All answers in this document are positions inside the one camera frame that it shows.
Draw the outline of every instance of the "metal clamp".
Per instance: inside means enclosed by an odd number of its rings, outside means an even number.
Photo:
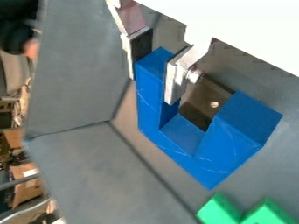
[[[120,38],[123,49],[127,51],[129,78],[133,80],[133,64],[152,51],[153,30],[145,26],[139,3],[132,0],[107,0],[107,6],[121,32]],[[204,75],[195,65],[200,57],[201,49],[197,48],[197,45],[192,45],[183,48],[167,63],[164,101],[169,105],[183,96],[187,82],[196,84]]]

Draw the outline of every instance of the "gray bin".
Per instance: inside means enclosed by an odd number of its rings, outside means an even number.
[[[144,8],[153,48],[184,46],[184,25]],[[25,147],[69,224],[199,223],[215,192],[247,211],[265,196],[299,220],[299,79],[224,43],[199,66],[284,118],[264,149],[208,191],[136,127],[135,82],[104,1],[49,1]]]

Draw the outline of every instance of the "person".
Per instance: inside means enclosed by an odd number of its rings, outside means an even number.
[[[0,0],[0,49],[30,59],[37,56],[38,42],[26,21],[36,19],[37,4],[38,0]]]

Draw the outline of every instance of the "green block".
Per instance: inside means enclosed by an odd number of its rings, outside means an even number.
[[[196,218],[204,224],[237,224],[240,211],[231,205],[224,196],[216,193],[196,213]]]
[[[277,204],[265,198],[245,214],[240,224],[299,224]]]

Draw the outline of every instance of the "blue plastic holder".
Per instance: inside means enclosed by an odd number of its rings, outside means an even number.
[[[173,55],[156,49],[135,63],[137,126],[177,165],[211,190],[263,148],[281,115],[236,92],[204,132],[164,102],[164,69]]]

